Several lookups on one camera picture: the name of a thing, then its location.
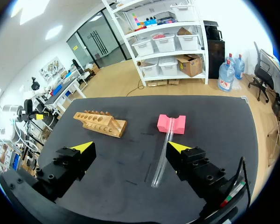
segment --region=desk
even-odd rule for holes
[[[65,112],[65,108],[64,108],[64,106],[63,106],[61,103],[59,103],[58,101],[60,100],[61,97],[65,96],[65,99],[66,99],[67,101],[69,101],[70,103],[72,102],[72,101],[65,95],[65,94],[67,93],[67,91],[69,90],[69,88],[71,88],[72,86],[77,90],[77,92],[80,94],[81,97],[86,98],[86,96],[85,96],[85,95],[82,93],[82,91],[79,89],[79,83],[78,83],[77,79],[75,78],[75,79],[72,79],[72,80],[70,80],[69,82],[63,84],[62,89],[59,90],[59,92],[58,92],[56,95],[50,97],[50,98],[46,101],[45,106],[46,106],[46,107],[47,107],[47,106],[52,107],[52,108],[54,109],[54,111],[55,111],[56,113],[58,113],[58,114],[61,116],[61,113],[57,110],[57,106],[59,106],[59,108],[60,108],[61,110],[63,110],[63,112]]]
[[[280,65],[263,49],[260,49],[260,58],[270,65],[270,70],[268,72],[272,75],[274,90],[280,94]],[[268,70],[268,66],[266,64],[261,63],[260,65]]]
[[[76,112],[108,111],[127,120],[121,139],[84,129]],[[256,129],[245,100],[218,96],[141,96],[76,99],[56,124],[42,149],[41,168],[63,146],[89,141],[97,157],[83,179],[76,181],[56,203],[84,216],[122,222],[155,221],[184,224],[198,218],[205,201],[187,182],[181,182],[169,163],[157,189],[151,187],[166,133],[157,129],[159,114],[186,115],[185,134],[173,141],[206,151],[212,163],[226,169],[226,178],[245,157],[251,194],[258,168]],[[238,202],[245,210],[247,195]]]

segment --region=black appliance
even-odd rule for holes
[[[209,78],[219,78],[220,65],[225,61],[225,42],[215,21],[203,21],[209,49]]]

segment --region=wooden block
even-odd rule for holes
[[[126,128],[127,121],[116,120],[113,116],[107,115],[110,114],[108,112],[106,115],[101,113],[98,111],[92,111],[90,114],[77,112],[74,119],[80,120],[83,123],[83,128],[120,138]]]
[[[157,81],[157,85],[167,85],[167,83],[168,81],[166,79]]]
[[[169,84],[179,84],[179,79],[170,79],[168,80]]]
[[[156,81],[150,81],[147,85],[149,87],[157,86],[157,82]]]

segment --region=black table mat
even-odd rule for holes
[[[127,120],[122,138],[82,128],[73,116],[84,110],[108,111],[116,119]],[[166,135],[157,129],[159,114],[186,115],[185,134],[175,134],[173,142],[205,150],[212,163],[226,169],[226,178],[236,173],[244,156],[253,190],[258,144],[245,100],[218,96],[87,98],[71,103],[38,160],[43,167],[60,147],[89,141],[96,144],[97,158],[57,204],[85,216],[122,222],[183,224],[198,218],[205,201],[187,182],[180,182],[169,163],[159,188],[150,186]],[[239,213],[246,204],[245,194],[238,203]]]

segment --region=shelf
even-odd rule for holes
[[[144,5],[148,5],[151,3],[156,3],[156,2],[161,2],[162,0],[134,0],[134,1],[130,1],[114,10],[112,10],[113,13],[117,13],[117,12],[128,12],[130,10],[133,10],[135,8],[144,6]]]
[[[135,60],[141,61],[141,60],[155,58],[155,57],[164,57],[164,56],[172,56],[172,55],[190,55],[190,54],[204,54],[204,50],[182,50],[182,48],[177,44],[176,51],[160,53],[158,49],[154,49],[153,54],[145,55],[145,56],[137,56]]]
[[[199,26],[199,25],[200,25],[200,21],[167,23],[167,24],[148,27],[148,28],[145,28],[145,29],[141,29],[141,30],[132,32],[130,34],[125,35],[125,38],[129,38],[129,37],[132,37],[132,36],[140,35],[140,34],[147,33],[147,32],[154,31],[154,30],[158,30],[158,29],[165,29],[165,28],[171,28],[171,27],[184,27],[184,26]]]
[[[154,80],[163,80],[163,79],[182,79],[182,78],[205,78],[205,71],[202,71],[202,73],[194,76],[194,77],[190,77],[188,75],[186,75],[185,73],[183,73],[182,71],[177,71],[177,76],[163,76],[162,75],[162,71],[160,70],[160,73],[158,76],[155,77],[144,77],[144,81],[154,81]]]

